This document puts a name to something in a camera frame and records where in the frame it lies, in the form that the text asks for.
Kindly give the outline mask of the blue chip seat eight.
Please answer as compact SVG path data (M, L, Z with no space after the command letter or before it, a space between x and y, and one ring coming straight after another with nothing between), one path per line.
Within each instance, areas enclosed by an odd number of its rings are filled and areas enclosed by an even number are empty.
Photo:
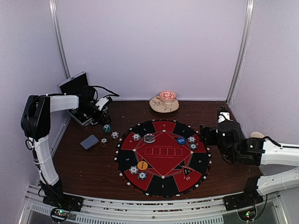
M194 150L196 150L196 149L198 148L198 144L196 144L196 143L191 143L191 144L189 145L189 147L190 147L190 149L191 149L192 151L194 151Z

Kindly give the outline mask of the green poker chip stack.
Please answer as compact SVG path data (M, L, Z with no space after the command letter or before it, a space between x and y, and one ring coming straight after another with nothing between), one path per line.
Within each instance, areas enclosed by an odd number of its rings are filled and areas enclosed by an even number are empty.
M104 130L105 133L110 133L111 132L111 126L110 126L110 124L105 124L103 126L103 130Z

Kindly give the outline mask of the white ten poker chip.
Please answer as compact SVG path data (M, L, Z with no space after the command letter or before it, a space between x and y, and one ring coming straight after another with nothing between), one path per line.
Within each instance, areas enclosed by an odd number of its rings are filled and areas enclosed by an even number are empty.
M188 137L188 142L190 143L190 144L192 144L192 143L195 143L196 142L196 138L194 137L194 136L190 136L190 137Z

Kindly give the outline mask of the blue small blind button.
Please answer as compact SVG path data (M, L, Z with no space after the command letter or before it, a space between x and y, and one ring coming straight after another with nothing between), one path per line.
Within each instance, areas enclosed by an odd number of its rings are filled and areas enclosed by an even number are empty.
M177 143L180 145L184 145L186 143L186 139L184 137L180 137L177 139Z

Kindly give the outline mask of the blue white poker chip stack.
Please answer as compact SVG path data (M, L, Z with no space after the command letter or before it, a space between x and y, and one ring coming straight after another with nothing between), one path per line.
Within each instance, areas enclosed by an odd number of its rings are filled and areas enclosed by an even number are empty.
M111 133L111 138L112 138L112 139L117 139L117 138L119 138L119 133L118 133L117 131L112 132L112 133Z

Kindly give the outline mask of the blue white chip seat four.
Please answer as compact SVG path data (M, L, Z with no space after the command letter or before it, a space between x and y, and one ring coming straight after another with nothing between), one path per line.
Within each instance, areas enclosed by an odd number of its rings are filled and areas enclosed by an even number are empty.
M135 133L135 134L133 134L132 138L133 138L134 141L139 141L141 136L140 136L140 134Z

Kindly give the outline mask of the blue white chip seat two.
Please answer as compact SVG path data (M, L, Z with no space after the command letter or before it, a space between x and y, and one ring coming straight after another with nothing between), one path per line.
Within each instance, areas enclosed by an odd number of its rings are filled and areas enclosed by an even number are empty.
M138 171L139 171L139 169L138 169L137 166L131 166L131 167L129 168L129 171L130 171L131 174L137 174Z

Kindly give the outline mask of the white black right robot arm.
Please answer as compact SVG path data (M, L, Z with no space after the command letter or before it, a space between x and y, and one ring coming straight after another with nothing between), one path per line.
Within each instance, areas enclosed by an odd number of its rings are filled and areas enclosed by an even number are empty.
M244 165L286 165L293 169L276 175L249 178L240 203L251 205L257 195L295 188L299 185L299 146L274 141L269 136L245 138L241 125L225 119L216 128L200 126L200 139L206 146L217 146L224 158L234 164Z

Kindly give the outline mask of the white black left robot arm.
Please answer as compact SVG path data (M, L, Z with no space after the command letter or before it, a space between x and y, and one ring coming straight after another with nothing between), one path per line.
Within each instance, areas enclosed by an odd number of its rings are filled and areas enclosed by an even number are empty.
M119 95L108 91L108 95L97 99L99 86L84 85L77 90L62 93L30 95L21 119L21 128L26 136L26 146L33 151L34 163L39 170L40 180L54 186L59 182L49 147L51 114L58 111L79 110L90 116L97 124L111 123L108 104Z

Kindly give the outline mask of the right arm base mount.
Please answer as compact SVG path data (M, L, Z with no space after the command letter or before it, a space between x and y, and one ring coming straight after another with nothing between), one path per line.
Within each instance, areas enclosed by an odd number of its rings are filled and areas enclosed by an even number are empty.
M263 202L263 197L257 192L257 182L260 177L251 177L246 181L242 193L223 198L226 211L237 210Z

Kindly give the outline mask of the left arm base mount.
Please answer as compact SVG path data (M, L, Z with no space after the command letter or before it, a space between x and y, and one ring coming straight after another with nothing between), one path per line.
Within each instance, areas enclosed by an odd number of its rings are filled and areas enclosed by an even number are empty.
M44 191L43 203L63 210L81 211L83 198L80 196L68 195L63 192L62 182L59 180L56 184L48 185L40 181Z

